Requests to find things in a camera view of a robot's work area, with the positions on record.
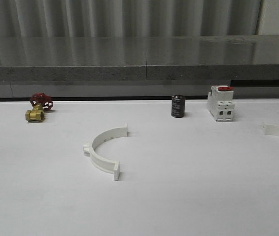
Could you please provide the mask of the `brass valve red handwheel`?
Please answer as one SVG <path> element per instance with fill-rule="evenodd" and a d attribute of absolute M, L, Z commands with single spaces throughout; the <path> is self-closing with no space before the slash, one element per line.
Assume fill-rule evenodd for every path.
<path fill-rule="evenodd" d="M 31 99 L 33 109 L 27 110 L 25 113 L 25 119 L 28 122 L 44 120 L 44 111 L 50 111 L 53 107 L 52 98 L 44 93 L 35 93 Z"/>

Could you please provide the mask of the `black cylindrical capacitor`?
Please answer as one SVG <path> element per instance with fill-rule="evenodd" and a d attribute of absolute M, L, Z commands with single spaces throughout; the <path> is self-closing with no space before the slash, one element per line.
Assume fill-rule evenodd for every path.
<path fill-rule="evenodd" d="M 174 118 L 182 118 L 184 114 L 185 114 L 185 97 L 182 95 L 173 95 L 171 115 Z"/>

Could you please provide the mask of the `grey pleated curtain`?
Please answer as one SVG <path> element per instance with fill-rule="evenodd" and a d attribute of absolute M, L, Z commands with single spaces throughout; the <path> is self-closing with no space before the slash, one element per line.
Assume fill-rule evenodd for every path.
<path fill-rule="evenodd" d="M 0 37 L 279 35 L 279 0 L 0 0 Z"/>

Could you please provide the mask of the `grey stone counter ledge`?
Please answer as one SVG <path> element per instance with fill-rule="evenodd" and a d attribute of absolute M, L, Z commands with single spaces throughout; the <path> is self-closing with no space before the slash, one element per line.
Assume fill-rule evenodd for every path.
<path fill-rule="evenodd" d="M 279 98 L 279 35 L 0 37 L 0 100 Z"/>

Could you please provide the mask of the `white circuit breaker red switch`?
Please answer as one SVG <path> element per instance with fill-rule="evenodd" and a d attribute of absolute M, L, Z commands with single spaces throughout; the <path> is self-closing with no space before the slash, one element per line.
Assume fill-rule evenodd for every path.
<path fill-rule="evenodd" d="M 235 103 L 233 87 L 213 85 L 208 93 L 207 109 L 215 121 L 233 121 Z"/>

